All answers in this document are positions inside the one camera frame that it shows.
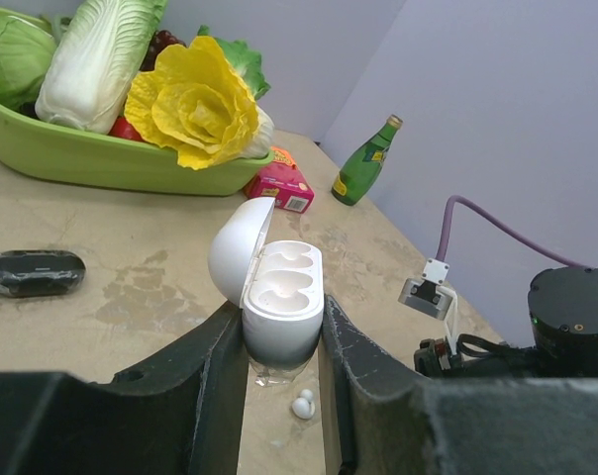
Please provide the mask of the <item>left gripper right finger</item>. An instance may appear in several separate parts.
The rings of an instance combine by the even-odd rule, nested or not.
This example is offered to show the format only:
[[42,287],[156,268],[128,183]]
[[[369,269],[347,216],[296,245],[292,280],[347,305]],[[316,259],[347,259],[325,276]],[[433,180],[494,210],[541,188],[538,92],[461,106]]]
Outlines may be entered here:
[[598,474],[598,379],[429,379],[333,297],[318,362],[330,474]]

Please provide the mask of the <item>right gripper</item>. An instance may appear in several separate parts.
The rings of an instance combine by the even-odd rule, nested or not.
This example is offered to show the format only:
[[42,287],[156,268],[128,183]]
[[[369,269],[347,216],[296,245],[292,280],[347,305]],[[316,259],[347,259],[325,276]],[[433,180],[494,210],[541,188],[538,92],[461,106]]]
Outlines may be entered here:
[[414,353],[415,370],[429,378],[524,378],[537,375],[537,351],[462,333],[456,348],[445,338],[424,339]]

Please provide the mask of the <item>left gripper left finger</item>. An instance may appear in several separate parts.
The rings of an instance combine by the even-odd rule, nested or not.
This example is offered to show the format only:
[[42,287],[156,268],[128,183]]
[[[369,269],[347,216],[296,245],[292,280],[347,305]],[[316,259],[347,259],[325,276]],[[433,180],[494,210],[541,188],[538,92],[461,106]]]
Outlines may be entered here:
[[247,378],[232,303],[107,384],[0,372],[0,474],[233,474]]

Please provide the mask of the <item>white earbud charging case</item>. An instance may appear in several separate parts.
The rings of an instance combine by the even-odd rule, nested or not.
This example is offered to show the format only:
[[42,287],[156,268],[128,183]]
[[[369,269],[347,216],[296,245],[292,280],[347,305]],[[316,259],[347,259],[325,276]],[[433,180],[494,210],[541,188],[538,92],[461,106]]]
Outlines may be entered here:
[[214,237],[211,279],[242,311],[249,356],[274,370],[295,370],[317,346],[325,293],[322,252],[298,240],[267,243],[274,200],[243,202]]

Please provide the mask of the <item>black earbud charging case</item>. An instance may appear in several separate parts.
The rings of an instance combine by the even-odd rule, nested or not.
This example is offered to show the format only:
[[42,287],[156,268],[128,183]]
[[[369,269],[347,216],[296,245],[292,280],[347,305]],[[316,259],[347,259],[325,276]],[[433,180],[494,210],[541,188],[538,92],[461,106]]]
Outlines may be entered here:
[[9,298],[62,296],[84,280],[83,260],[68,250],[9,250],[0,253],[0,295]]

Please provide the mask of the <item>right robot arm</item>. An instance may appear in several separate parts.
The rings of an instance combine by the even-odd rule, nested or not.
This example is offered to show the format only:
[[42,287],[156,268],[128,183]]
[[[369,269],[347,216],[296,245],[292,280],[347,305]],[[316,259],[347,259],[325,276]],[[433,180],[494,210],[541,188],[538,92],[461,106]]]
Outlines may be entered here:
[[415,370],[431,378],[598,378],[598,268],[547,269],[528,309],[535,344],[512,347],[462,333],[424,339]]

